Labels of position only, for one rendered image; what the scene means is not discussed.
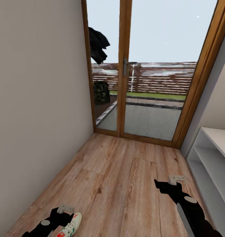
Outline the gym shoe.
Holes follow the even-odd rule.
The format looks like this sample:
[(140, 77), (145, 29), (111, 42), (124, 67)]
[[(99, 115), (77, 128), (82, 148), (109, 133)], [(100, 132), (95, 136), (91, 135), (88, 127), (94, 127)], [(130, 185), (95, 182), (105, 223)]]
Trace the gym shoe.
[(63, 227), (63, 229), (56, 235), (56, 237), (71, 237), (79, 228), (82, 221), (82, 214), (76, 212), (70, 223)]

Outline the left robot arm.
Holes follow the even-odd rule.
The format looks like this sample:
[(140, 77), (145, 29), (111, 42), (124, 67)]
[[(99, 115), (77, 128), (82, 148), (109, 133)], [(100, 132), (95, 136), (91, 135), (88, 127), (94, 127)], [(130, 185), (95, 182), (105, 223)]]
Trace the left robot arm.
[(39, 225), (30, 232), (25, 232), (21, 237), (51, 237), (52, 232), (59, 226), (66, 227), (71, 222), (74, 213), (69, 215), (64, 210), (73, 213), (75, 208), (61, 203), (56, 209), (52, 209), (50, 217), (42, 220)]

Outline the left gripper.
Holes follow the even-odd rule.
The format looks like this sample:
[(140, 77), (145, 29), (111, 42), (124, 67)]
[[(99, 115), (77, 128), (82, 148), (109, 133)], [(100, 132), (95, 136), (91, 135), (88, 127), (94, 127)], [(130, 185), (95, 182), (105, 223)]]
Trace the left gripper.
[(71, 222), (73, 216), (74, 216), (74, 213), (72, 215), (69, 215), (65, 212), (59, 214), (59, 213), (57, 213), (56, 208), (52, 209), (51, 214), (50, 214), (50, 217), (56, 217), (57, 218), (57, 221), (58, 221), (57, 227), (59, 225), (61, 225), (63, 227), (66, 227), (66, 225)]

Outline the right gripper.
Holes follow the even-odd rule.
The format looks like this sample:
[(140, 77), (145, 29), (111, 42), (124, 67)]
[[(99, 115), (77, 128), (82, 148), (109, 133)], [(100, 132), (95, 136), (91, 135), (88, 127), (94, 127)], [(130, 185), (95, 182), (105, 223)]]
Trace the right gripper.
[(156, 179), (154, 179), (156, 188), (159, 188), (160, 192), (162, 194), (168, 194), (172, 198), (172, 193), (175, 190), (182, 191), (182, 185), (180, 183), (177, 183), (177, 185), (171, 185), (167, 182), (158, 182)]

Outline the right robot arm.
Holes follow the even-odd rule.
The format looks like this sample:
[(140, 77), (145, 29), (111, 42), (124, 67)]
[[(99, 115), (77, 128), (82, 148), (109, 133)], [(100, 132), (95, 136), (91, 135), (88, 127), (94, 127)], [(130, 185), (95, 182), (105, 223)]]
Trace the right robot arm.
[(182, 185), (177, 181), (186, 181), (183, 175), (168, 175), (168, 182), (154, 179), (156, 188), (162, 194), (168, 194), (177, 205), (178, 213), (188, 232), (189, 237), (223, 237), (205, 220), (200, 204), (189, 194), (182, 192)]

